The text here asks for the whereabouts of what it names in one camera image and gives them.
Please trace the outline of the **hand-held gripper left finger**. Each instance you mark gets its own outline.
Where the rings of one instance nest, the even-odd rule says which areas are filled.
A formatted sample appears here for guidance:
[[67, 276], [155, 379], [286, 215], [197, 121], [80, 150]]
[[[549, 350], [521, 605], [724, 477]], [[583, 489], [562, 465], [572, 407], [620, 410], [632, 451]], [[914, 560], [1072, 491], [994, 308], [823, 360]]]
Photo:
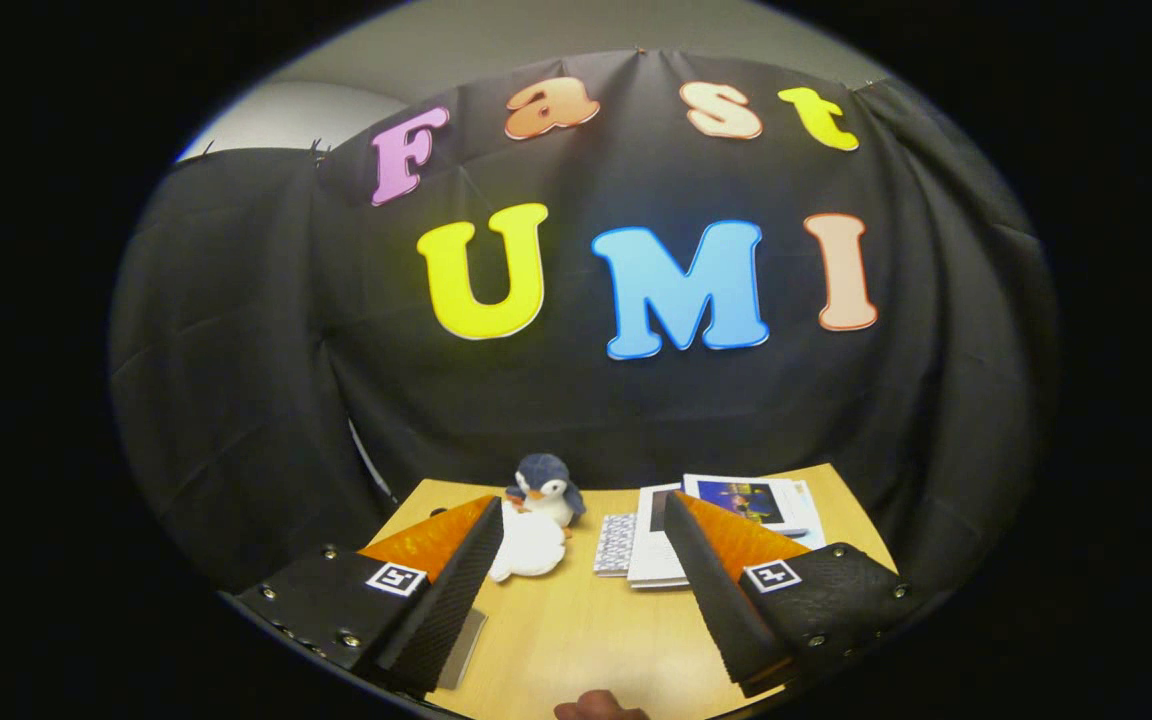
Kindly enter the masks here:
[[479, 497], [348, 551], [324, 544], [234, 596], [317, 659], [394, 692], [434, 691], [503, 538]]

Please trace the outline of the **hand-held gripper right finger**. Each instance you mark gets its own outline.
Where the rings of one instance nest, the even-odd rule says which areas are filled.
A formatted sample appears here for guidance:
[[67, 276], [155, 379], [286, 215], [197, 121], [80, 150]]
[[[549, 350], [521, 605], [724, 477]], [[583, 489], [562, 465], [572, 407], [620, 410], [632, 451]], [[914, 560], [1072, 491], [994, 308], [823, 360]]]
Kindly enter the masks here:
[[680, 491], [666, 498], [664, 530], [723, 669], [746, 697], [831, 679], [922, 606], [910, 579], [849, 543], [809, 550]]

